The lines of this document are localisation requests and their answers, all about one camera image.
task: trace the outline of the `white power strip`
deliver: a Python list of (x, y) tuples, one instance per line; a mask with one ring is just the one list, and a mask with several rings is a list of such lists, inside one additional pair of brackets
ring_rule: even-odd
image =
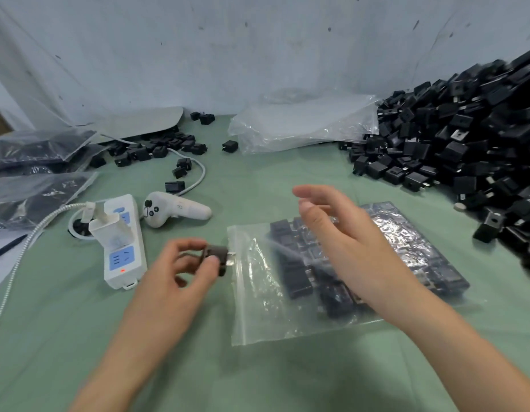
[(118, 213), (131, 228), (134, 240), (114, 251), (104, 251), (104, 280), (113, 289), (135, 287), (147, 270), (137, 204), (131, 195), (109, 199), (104, 203), (106, 214)]

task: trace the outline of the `green table surface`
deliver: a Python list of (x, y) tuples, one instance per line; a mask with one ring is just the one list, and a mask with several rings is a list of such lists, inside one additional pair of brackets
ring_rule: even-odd
[[(472, 240), (477, 221), (452, 209), (434, 189), (412, 194), (351, 173), (346, 152), (333, 144), (242, 156), (221, 151), (229, 118), (209, 126), (184, 122), (182, 131), (208, 145), (199, 159), (203, 182), (186, 197), (206, 204), (213, 218), (142, 223), (147, 262), (170, 238), (200, 236), (227, 244), (227, 227), (297, 214), (291, 187), (324, 183), (358, 204), (392, 201), (469, 280), (486, 302), (466, 319), (530, 376), (530, 275), (500, 243)], [(77, 200), (132, 194), (138, 204), (173, 180), (177, 156), (99, 169)], [(195, 167), (184, 179), (200, 176)], [(65, 410), (97, 364), (133, 292), (103, 280), (103, 251), (67, 232), (62, 214), (28, 251), (0, 324), (0, 411)], [(385, 322), (344, 330), (231, 346), (234, 296), (230, 273), (214, 285), (191, 330), (139, 395), (145, 411), (453, 411), (454, 404), (420, 351)], [(0, 301), (5, 284), (0, 286)]]

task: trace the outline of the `hand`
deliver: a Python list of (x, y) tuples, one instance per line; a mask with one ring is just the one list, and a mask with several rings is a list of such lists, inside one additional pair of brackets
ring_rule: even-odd
[[(169, 241), (143, 276), (118, 331), (71, 410), (124, 410), (166, 354), (181, 339), (219, 275), (219, 259), (182, 254), (206, 241)], [(194, 274), (191, 284), (179, 273)]]
[[(330, 186), (301, 185), (303, 221), (321, 242), (337, 275), (382, 318), (400, 326), (411, 301), (429, 293), (371, 220), (368, 213)], [(329, 216), (339, 219), (336, 226)]]

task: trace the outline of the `clear plastic bag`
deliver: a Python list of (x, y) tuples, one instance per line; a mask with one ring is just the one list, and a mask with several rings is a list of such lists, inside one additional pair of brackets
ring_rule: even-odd
[(42, 173), (72, 173), (85, 171), (91, 158), (105, 151), (106, 146), (89, 144), (78, 150), (68, 162), (53, 163), (50, 165), (17, 166), (0, 170), (0, 178), (5, 176), (38, 175)]
[(34, 228), (47, 215), (75, 199), (97, 172), (0, 178), (0, 229)]
[(0, 170), (68, 162), (95, 131), (82, 128), (14, 131), (0, 136)]
[(372, 95), (336, 90), (312, 93), (289, 88), (262, 96), (234, 116), (230, 136), (238, 136), (243, 154), (279, 152), (338, 140), (354, 142), (365, 133), (378, 133)]
[[(420, 282), (452, 306), (484, 302), (390, 202), (363, 208)], [(228, 228), (236, 254), (234, 346), (380, 321), (341, 282), (301, 218)]]

